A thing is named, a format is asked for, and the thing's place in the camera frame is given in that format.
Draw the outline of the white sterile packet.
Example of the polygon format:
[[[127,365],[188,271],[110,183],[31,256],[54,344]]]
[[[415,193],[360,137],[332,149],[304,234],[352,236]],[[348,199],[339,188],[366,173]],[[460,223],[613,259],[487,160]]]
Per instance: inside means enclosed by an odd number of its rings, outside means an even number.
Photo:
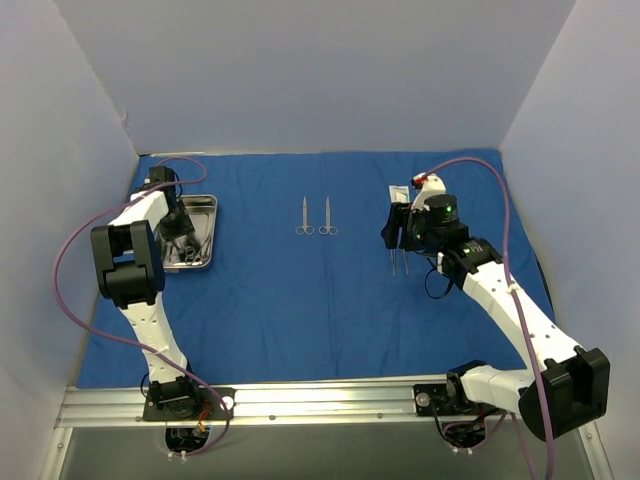
[[[390,185],[388,189],[391,203],[406,204],[411,202],[411,194],[408,186]]]

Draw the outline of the long steel forceps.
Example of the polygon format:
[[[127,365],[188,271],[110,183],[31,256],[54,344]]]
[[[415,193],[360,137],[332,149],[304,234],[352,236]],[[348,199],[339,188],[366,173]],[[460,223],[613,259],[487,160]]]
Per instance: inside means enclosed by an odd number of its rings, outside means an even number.
[[[402,250],[402,256],[403,256],[405,276],[408,277],[409,276],[409,257],[408,257],[408,252],[405,249]]]
[[[396,268],[397,268],[397,260],[396,260],[396,249],[390,249],[390,258],[391,258],[391,271],[392,277],[396,278]]]

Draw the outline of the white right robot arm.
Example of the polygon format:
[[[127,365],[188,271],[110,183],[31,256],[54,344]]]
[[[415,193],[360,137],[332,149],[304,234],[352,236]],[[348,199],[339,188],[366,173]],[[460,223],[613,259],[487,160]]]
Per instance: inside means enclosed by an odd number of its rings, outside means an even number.
[[[556,439],[603,417],[610,362],[585,349],[523,291],[505,259],[460,221],[455,196],[429,194],[394,201],[381,230],[385,247],[416,252],[479,305],[521,357],[524,366],[500,370],[471,361],[450,370],[444,400],[455,412],[486,405],[518,415],[538,439]]]

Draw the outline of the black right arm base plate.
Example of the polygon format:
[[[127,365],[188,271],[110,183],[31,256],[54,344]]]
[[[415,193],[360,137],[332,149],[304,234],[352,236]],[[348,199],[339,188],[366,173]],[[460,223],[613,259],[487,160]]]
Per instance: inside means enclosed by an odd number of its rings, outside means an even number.
[[[412,390],[415,413],[419,417],[478,417],[500,413],[491,405],[460,399],[445,383],[414,384]]]

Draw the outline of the metal surgical instrument tray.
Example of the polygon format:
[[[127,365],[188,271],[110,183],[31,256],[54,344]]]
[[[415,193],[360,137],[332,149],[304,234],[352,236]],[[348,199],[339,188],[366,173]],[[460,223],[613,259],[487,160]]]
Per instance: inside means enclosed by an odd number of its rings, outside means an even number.
[[[217,198],[184,195],[183,209],[162,219],[155,229],[164,270],[167,273],[207,270],[213,259]]]

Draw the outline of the blue surgical drape cloth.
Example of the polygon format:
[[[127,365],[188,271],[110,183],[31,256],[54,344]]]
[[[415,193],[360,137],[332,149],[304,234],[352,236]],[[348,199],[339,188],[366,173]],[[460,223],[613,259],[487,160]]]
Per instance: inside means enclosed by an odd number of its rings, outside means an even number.
[[[380,232],[390,185],[432,167],[474,236],[509,254],[517,281],[553,308],[494,149],[229,155],[176,161],[189,194],[219,201],[211,267],[170,274],[163,301],[180,349],[213,384],[441,374],[471,360],[518,369],[500,329],[410,254],[409,276]],[[312,235],[299,236],[307,197]],[[330,198],[334,236],[320,235]]]

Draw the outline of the steel surgical scissors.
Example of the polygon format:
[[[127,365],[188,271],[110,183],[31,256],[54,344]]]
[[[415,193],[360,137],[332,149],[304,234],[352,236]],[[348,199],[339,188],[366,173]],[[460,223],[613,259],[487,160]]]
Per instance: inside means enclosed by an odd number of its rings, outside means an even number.
[[[327,197],[325,201],[325,223],[319,227],[318,232],[320,235],[330,236],[338,233],[338,228],[332,224],[331,202],[329,197]]]
[[[308,201],[306,196],[304,196],[302,200],[301,224],[296,227],[295,231],[299,236],[312,235],[315,231],[314,227],[309,223]]]

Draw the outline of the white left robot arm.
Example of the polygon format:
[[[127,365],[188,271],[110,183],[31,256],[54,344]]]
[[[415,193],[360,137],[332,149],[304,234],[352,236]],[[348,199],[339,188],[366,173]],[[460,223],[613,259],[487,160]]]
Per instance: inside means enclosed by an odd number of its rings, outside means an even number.
[[[179,419],[194,417],[202,405],[197,383],[186,373],[162,301],[162,247],[173,246],[185,261],[199,248],[195,227],[176,192],[178,176],[166,166],[149,170],[139,189],[111,223],[94,227],[90,241],[101,295],[129,321],[149,369],[148,400],[165,404]]]

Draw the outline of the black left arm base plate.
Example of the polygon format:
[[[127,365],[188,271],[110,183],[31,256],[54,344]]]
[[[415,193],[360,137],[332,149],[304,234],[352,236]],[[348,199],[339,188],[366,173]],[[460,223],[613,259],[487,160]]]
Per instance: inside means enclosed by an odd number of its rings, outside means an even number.
[[[234,407],[231,405],[235,390],[221,388],[218,393],[228,397],[226,413],[219,401],[207,389],[199,387],[197,391],[175,390],[164,388],[151,389],[147,395],[142,419],[147,422],[173,422],[195,420],[226,420],[233,417]]]

